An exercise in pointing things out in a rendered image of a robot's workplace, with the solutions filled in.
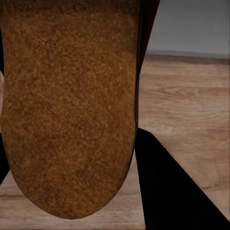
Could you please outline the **sandal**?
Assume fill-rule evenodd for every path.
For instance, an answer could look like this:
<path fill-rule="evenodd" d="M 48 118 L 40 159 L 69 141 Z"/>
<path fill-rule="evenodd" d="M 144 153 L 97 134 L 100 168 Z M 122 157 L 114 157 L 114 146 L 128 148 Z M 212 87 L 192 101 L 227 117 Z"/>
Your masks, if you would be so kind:
<path fill-rule="evenodd" d="M 61 219 L 121 189 L 160 0 L 0 0 L 0 132 L 12 176 Z"/>

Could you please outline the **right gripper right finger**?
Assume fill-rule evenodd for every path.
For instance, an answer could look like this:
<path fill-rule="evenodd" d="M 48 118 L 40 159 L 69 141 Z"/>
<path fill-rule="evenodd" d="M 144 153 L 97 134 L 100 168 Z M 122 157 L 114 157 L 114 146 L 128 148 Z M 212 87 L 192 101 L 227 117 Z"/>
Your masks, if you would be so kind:
<path fill-rule="evenodd" d="M 230 230 L 230 222 L 157 138 L 138 128 L 135 154 L 146 230 Z"/>

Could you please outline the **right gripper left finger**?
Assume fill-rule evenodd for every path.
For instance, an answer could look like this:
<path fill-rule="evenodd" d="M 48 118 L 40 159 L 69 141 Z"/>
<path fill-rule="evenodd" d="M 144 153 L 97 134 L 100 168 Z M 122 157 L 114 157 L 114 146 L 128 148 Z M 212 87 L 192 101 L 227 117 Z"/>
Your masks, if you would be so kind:
<path fill-rule="evenodd" d="M 9 163 L 6 157 L 6 152 L 0 132 L 0 185 L 10 170 Z"/>

